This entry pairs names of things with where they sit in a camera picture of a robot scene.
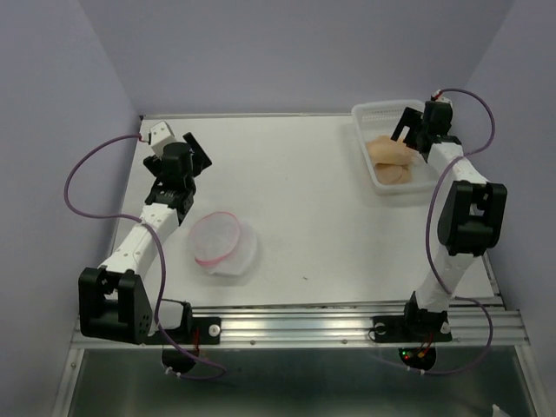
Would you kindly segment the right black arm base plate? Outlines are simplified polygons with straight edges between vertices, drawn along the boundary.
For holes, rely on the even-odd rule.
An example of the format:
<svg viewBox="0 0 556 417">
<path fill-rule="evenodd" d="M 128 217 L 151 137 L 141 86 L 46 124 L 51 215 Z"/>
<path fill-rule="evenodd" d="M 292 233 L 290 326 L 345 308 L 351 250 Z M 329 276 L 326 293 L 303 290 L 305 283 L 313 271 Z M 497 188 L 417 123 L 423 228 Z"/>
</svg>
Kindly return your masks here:
<svg viewBox="0 0 556 417">
<path fill-rule="evenodd" d="M 373 318 L 370 338 L 377 343 L 450 342 L 450 332 L 443 334 L 436 324 L 410 322 L 401 315 L 380 315 Z"/>
</svg>

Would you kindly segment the white mesh laundry bag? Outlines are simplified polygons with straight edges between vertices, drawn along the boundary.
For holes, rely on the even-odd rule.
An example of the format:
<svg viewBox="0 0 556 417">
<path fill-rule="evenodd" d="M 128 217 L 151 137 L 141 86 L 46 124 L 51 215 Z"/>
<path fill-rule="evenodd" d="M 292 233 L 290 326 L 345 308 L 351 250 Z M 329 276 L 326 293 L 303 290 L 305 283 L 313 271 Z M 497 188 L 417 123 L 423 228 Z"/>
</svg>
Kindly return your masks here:
<svg viewBox="0 0 556 417">
<path fill-rule="evenodd" d="M 209 275 L 245 275 L 257 256 L 258 236 L 235 215 L 218 211 L 204 216 L 189 231 L 188 248 Z"/>
</svg>

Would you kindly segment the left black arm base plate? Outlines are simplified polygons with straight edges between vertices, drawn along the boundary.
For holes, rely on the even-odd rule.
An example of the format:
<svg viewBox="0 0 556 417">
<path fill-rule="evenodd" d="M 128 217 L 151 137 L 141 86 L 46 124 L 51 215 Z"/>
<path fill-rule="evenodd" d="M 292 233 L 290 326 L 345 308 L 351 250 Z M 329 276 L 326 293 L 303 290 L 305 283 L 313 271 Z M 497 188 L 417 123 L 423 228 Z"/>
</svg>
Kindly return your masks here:
<svg viewBox="0 0 556 417">
<path fill-rule="evenodd" d="M 186 301 L 162 299 L 159 318 L 165 332 L 179 344 L 215 346 L 220 343 L 222 319 L 194 313 Z"/>
</svg>

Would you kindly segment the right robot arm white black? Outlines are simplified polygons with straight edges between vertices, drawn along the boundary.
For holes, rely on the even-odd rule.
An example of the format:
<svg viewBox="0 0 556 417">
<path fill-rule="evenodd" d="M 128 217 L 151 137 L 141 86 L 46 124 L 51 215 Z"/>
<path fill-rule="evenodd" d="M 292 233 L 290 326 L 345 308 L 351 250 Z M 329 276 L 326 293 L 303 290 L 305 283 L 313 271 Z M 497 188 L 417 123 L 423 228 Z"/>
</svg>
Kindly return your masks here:
<svg viewBox="0 0 556 417">
<path fill-rule="evenodd" d="M 460 140 L 449 133 L 452 118 L 449 103 L 429 100 L 422 111 L 405 108 L 392 134 L 439 174 L 431 202 L 443 205 L 438 215 L 427 214 L 426 235 L 436 235 L 439 243 L 437 252 L 427 252 L 427 277 L 403 314 L 377 320 L 377 341 L 450 341 L 447 310 L 454 291 L 474 261 L 500 239 L 507 189 L 471 164 Z"/>
</svg>

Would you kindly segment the beige bra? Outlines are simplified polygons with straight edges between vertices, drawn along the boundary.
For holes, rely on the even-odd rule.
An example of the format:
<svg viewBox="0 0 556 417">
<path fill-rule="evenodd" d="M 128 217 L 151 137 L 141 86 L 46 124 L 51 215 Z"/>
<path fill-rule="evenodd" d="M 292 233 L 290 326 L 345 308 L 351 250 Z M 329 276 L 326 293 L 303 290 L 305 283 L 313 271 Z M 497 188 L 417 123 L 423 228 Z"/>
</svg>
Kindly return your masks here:
<svg viewBox="0 0 556 417">
<path fill-rule="evenodd" d="M 411 167 L 418 153 L 404 142 L 392 141 L 389 136 L 377 136 L 366 143 L 366 150 L 380 184 L 393 186 L 411 182 Z"/>
</svg>

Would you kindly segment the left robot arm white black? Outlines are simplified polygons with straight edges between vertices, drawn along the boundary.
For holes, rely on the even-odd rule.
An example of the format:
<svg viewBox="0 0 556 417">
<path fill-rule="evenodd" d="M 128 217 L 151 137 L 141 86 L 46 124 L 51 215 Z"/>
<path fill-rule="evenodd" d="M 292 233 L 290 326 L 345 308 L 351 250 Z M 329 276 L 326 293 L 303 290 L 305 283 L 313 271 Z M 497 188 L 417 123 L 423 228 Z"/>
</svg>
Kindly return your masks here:
<svg viewBox="0 0 556 417">
<path fill-rule="evenodd" d="M 182 225 L 196 192 L 195 178 L 212 162 L 195 137 L 176 138 L 159 122 L 149 130 L 151 156 L 145 168 L 154 176 L 142 213 L 114 252 L 78 279 L 82 335 L 108 341 L 143 344 L 160 330 L 162 301 L 151 301 L 143 278 L 153 261 L 164 261 L 163 243 Z"/>
</svg>

